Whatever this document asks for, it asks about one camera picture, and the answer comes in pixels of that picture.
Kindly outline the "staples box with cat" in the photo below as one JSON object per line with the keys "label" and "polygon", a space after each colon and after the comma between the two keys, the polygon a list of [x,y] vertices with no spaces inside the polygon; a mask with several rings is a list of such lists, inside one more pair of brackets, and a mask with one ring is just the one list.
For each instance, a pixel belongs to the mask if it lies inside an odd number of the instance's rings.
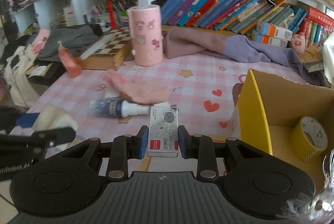
{"label": "staples box with cat", "polygon": [[151,107],[147,156],[163,158],[178,156],[178,109],[176,107]]}

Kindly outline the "yellow packing tape roll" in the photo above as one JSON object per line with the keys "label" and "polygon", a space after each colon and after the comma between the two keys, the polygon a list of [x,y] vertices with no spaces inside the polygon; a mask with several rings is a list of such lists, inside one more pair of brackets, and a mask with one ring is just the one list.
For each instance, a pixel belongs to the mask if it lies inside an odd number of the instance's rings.
{"label": "yellow packing tape roll", "polygon": [[328,136],[315,118],[303,116],[292,129],[289,142],[294,154],[301,161],[308,162],[327,149]]}

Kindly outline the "cream white eraser block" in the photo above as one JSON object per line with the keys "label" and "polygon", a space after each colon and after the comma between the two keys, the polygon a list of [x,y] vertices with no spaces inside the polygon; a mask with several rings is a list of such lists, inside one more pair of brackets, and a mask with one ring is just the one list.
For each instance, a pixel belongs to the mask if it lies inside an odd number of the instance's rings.
{"label": "cream white eraser block", "polygon": [[48,147],[65,150],[76,138],[78,124],[65,109],[46,105],[32,125],[33,133],[48,141]]}

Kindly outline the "white tote bag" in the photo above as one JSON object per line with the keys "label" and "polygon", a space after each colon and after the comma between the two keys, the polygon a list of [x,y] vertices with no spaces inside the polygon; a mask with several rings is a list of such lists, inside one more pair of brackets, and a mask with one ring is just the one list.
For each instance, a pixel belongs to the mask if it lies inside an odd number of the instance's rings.
{"label": "white tote bag", "polygon": [[39,98],[25,74],[37,57],[31,45],[19,46],[14,54],[7,58],[5,81],[10,89],[10,96],[16,106],[30,108]]}

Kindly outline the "blue spray bottle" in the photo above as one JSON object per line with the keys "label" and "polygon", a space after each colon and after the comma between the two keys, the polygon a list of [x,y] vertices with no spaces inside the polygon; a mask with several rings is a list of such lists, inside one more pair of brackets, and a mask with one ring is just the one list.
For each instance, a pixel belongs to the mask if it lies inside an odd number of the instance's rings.
{"label": "blue spray bottle", "polygon": [[129,103],[126,100],[93,100],[89,104],[90,113],[98,117],[126,118],[128,116],[149,115],[151,107]]}

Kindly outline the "pink checkered tablecloth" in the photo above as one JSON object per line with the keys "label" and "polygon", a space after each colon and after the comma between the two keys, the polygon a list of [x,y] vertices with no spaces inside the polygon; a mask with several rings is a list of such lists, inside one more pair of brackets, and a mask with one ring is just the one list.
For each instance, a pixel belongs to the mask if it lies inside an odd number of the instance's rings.
{"label": "pink checkered tablecloth", "polygon": [[149,116],[99,118],[89,111],[93,100],[119,96],[137,104],[166,103],[178,108],[178,123],[190,134],[203,134],[216,141],[231,135],[234,110],[233,87],[242,84],[250,69],[275,74],[295,83],[302,78],[295,68],[272,62],[239,63],[205,54],[191,54],[142,67],[124,63],[117,71],[84,70],[76,78],[62,75],[30,107],[38,113],[50,104],[67,111],[78,125],[79,141],[98,137],[111,142],[123,134],[135,134]]}

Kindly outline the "pink pump bottle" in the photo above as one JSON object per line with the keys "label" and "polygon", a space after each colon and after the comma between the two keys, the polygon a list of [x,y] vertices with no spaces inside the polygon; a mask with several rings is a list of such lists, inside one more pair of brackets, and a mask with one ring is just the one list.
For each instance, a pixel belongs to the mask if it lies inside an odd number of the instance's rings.
{"label": "pink pump bottle", "polygon": [[82,73],[82,68],[71,52],[62,45],[62,41],[58,41],[58,56],[70,78],[75,78]]}

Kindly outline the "yellow cardboard box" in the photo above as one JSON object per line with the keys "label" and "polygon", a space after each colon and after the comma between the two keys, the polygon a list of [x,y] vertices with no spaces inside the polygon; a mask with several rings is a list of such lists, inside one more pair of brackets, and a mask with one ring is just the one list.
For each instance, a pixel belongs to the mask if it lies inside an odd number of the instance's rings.
{"label": "yellow cardboard box", "polygon": [[[323,161],[333,149],[333,89],[249,70],[244,83],[234,86],[233,96],[237,101],[230,120],[231,135],[308,173],[321,190]],[[327,149],[307,162],[294,149],[306,152],[308,146],[290,143],[293,129],[304,116],[317,120],[328,138]]]}

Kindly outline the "wooden chessboard box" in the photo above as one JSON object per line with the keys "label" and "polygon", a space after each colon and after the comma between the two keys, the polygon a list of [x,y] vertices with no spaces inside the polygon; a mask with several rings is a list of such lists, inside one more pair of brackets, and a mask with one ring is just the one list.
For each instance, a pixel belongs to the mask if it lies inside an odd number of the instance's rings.
{"label": "wooden chessboard box", "polygon": [[113,39],[86,59],[78,58],[82,69],[85,70],[118,70],[123,63],[132,58],[132,44],[127,27],[119,27],[110,31]]}

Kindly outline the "grey clothing pile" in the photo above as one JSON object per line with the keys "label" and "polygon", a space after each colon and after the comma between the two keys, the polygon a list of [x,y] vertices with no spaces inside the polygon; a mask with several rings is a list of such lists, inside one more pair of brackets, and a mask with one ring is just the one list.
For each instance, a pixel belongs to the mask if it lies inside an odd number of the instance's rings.
{"label": "grey clothing pile", "polygon": [[39,61],[59,62],[58,43],[67,48],[74,57],[79,56],[103,35],[98,24],[75,25],[58,29],[40,29],[26,42],[28,54]]}

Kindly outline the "purple pink sweater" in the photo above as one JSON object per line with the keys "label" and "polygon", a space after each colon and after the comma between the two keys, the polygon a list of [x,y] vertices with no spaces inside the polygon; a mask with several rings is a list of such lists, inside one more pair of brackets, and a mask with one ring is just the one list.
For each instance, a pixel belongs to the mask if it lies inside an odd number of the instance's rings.
{"label": "purple pink sweater", "polygon": [[298,54],[291,48],[282,48],[250,41],[244,35],[224,36],[184,27],[172,27],[163,35],[163,49],[167,58],[203,53],[239,63],[273,62],[295,68],[300,77],[311,85],[325,86],[320,73],[309,73]]}

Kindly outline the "red tassel ornament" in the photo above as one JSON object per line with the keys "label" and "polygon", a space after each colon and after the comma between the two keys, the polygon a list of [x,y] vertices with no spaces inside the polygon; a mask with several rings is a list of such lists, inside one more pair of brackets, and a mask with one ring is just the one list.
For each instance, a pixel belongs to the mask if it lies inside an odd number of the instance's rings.
{"label": "red tassel ornament", "polygon": [[115,22],[114,18],[114,12],[113,12],[113,5],[111,0],[107,0],[107,6],[109,11],[109,18],[110,18],[110,26],[112,29],[115,29],[117,27],[117,24]]}

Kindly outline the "pink cylindrical sticker container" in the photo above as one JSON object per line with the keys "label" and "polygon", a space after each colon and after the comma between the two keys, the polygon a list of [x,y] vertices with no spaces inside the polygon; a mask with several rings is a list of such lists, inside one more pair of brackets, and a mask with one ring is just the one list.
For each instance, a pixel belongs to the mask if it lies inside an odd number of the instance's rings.
{"label": "pink cylindrical sticker container", "polygon": [[163,60],[160,6],[134,6],[127,10],[134,60],[154,66]]}

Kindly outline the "row of leaning books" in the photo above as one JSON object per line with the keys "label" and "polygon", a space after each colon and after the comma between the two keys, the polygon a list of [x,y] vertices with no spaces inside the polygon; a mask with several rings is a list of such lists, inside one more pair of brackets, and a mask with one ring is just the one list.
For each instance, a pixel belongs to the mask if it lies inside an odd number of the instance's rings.
{"label": "row of leaning books", "polygon": [[286,0],[166,0],[162,24],[228,31],[252,40],[285,48],[288,40],[263,36],[259,21],[305,33],[306,46],[319,45],[333,33],[333,18],[301,2]]}

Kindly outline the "pink pig plush toy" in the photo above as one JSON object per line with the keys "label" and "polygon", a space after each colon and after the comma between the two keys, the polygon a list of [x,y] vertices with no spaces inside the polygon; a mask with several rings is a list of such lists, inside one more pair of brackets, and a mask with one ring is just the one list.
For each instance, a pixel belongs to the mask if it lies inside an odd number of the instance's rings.
{"label": "pink pig plush toy", "polygon": [[289,41],[289,47],[292,48],[298,55],[303,54],[306,48],[305,33],[300,32],[299,34],[294,34]]}

